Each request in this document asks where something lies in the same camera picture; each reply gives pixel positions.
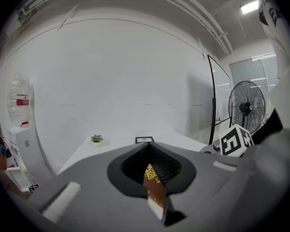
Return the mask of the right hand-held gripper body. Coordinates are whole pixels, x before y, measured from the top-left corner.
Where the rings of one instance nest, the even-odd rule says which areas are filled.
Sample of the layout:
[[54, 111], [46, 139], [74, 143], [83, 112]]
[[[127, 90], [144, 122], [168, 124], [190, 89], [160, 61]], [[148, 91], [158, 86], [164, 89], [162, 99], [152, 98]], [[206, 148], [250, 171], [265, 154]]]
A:
[[222, 132], [218, 140], [204, 147], [200, 152], [229, 157], [240, 157], [248, 147], [254, 145], [248, 130], [235, 124]]

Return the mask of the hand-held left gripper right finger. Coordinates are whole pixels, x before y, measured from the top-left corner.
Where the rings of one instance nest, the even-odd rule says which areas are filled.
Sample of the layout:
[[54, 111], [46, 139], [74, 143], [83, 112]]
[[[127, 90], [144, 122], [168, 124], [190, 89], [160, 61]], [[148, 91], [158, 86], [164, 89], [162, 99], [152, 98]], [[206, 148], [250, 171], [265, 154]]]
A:
[[164, 223], [152, 232], [246, 232], [251, 227], [242, 195], [255, 148], [243, 157], [195, 152], [151, 143], [151, 164], [167, 194]]

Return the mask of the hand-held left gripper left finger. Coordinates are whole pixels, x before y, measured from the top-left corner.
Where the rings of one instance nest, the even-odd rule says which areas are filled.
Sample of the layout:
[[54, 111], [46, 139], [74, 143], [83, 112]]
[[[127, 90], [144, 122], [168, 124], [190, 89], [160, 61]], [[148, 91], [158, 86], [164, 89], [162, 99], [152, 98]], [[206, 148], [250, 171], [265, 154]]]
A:
[[127, 177], [121, 164], [127, 160], [137, 173], [147, 144], [125, 146], [87, 157], [42, 184], [30, 204], [43, 212], [71, 182], [81, 186], [58, 221], [69, 232], [162, 232], [164, 225], [147, 203], [142, 181]]

